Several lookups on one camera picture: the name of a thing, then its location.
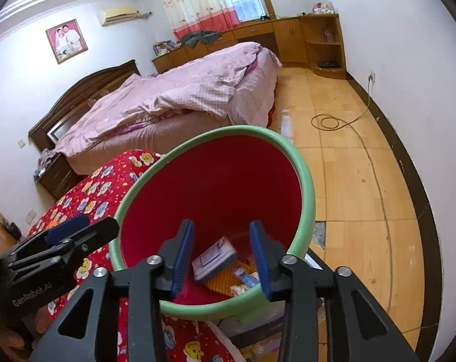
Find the air conditioner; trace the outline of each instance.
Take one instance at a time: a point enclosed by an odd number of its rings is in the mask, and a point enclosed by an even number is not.
[[[99,18],[99,23],[101,26],[106,26],[108,24],[118,23],[120,21],[132,20],[137,18],[147,19],[152,15],[152,12],[141,14],[132,5],[127,7],[111,8],[105,9],[97,15]]]

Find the green bin rim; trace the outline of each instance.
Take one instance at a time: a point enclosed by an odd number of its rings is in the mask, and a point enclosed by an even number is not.
[[[161,170],[166,164],[200,144],[210,140],[223,138],[226,136],[248,135],[264,140],[277,147],[290,160],[295,169],[300,182],[302,193],[302,212],[300,222],[294,239],[287,250],[287,254],[292,254],[300,259],[305,257],[311,242],[314,224],[315,224],[315,190],[313,180],[307,163],[289,140],[266,128],[251,125],[234,125],[218,128],[192,138],[178,147],[171,150],[164,156],[161,156],[129,189],[124,196],[121,204],[116,211],[114,218],[119,223],[119,229],[122,229],[122,222],[126,213],[143,186]],[[126,269],[126,263],[121,253],[121,235],[109,243],[109,252],[111,263],[115,271]],[[258,310],[260,306],[266,303],[265,296],[258,284],[252,289],[233,298],[224,301],[203,304],[203,305],[183,305],[172,302],[160,301],[161,312],[172,317],[183,319],[221,319],[233,315],[240,316],[249,314],[251,311]]]

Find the power cord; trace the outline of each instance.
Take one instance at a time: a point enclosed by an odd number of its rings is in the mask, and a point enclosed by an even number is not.
[[[312,118],[312,121],[311,121],[312,126],[314,126],[314,128],[316,128],[316,129],[318,129],[320,131],[326,131],[326,132],[338,131],[339,129],[345,128],[346,126],[350,126],[350,128],[352,128],[355,131],[355,128],[352,127],[351,124],[353,124],[355,121],[358,121],[359,119],[361,119],[367,113],[367,111],[369,110],[369,105],[370,105],[370,82],[371,81],[373,81],[372,74],[369,75],[369,83],[367,85],[367,94],[368,94],[368,98],[369,98],[368,102],[367,102],[367,107],[365,108],[365,111],[362,114],[360,114],[357,118],[353,119],[350,122],[347,122],[344,119],[335,117],[335,116],[333,116],[331,114],[321,113],[321,114],[317,114],[315,117]],[[329,120],[329,119],[333,119],[334,121],[336,121],[336,123],[337,123],[336,126],[330,127],[330,126],[323,125],[323,122],[325,122],[326,120]]]
[[[335,117],[332,114],[321,113],[321,114],[317,114],[315,117],[312,118],[311,124],[312,124],[312,126],[314,128],[316,128],[316,129],[318,129],[320,131],[325,131],[325,132],[338,131],[339,129],[342,129],[342,128],[345,128],[346,126],[348,126],[359,137],[359,139],[360,139],[360,141],[362,143],[362,146],[363,146],[363,148],[365,150],[365,153],[367,154],[367,157],[369,158],[370,165],[372,167],[373,176],[374,176],[374,178],[376,180],[377,188],[378,188],[378,191],[379,191],[380,203],[382,205],[382,212],[384,214],[385,227],[387,229],[388,249],[389,249],[389,256],[390,256],[390,293],[389,293],[389,297],[388,297],[388,308],[387,308],[387,313],[389,313],[390,312],[390,306],[392,304],[392,288],[393,288],[393,283],[394,283],[394,275],[393,275],[394,265],[393,265],[393,257],[392,257],[392,238],[390,236],[390,229],[389,229],[389,226],[388,226],[388,218],[387,218],[387,213],[386,213],[386,210],[385,210],[384,198],[382,197],[382,189],[380,187],[380,183],[379,183],[379,180],[377,178],[376,168],[375,168],[375,166],[373,164],[373,160],[372,160],[372,157],[370,156],[369,150],[367,150],[367,146],[365,145],[365,143],[364,143],[364,141],[362,139],[362,136],[360,136],[359,132],[357,132],[357,130],[352,126],[352,124],[355,121],[358,121],[359,119],[361,119],[365,114],[367,114],[367,111],[369,110],[369,105],[370,105],[370,83],[371,82],[372,82],[372,86],[373,86],[373,76],[372,76],[372,74],[370,74],[368,76],[368,84],[367,84],[368,101],[367,101],[367,107],[365,108],[364,112],[362,114],[360,114],[357,118],[353,119],[352,121],[345,121],[344,119]],[[325,121],[328,121],[328,120],[336,121],[336,125],[332,126],[332,127],[324,125],[323,123]]]

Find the orange item in bin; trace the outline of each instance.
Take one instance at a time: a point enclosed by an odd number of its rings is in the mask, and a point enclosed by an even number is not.
[[[207,280],[204,285],[211,291],[216,291],[220,294],[232,297],[231,286],[239,286],[243,284],[241,280],[233,275],[233,270],[236,267],[243,267],[249,274],[256,272],[256,264],[253,255],[248,257],[248,262],[234,260],[226,268],[222,269],[215,276]]]

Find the pink duvet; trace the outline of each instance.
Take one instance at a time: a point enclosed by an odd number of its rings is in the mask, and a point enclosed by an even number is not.
[[[187,110],[226,118],[228,101],[259,49],[254,42],[240,43],[155,78],[131,76],[118,90],[98,100],[61,138],[56,151],[73,157],[119,129],[155,123]]]

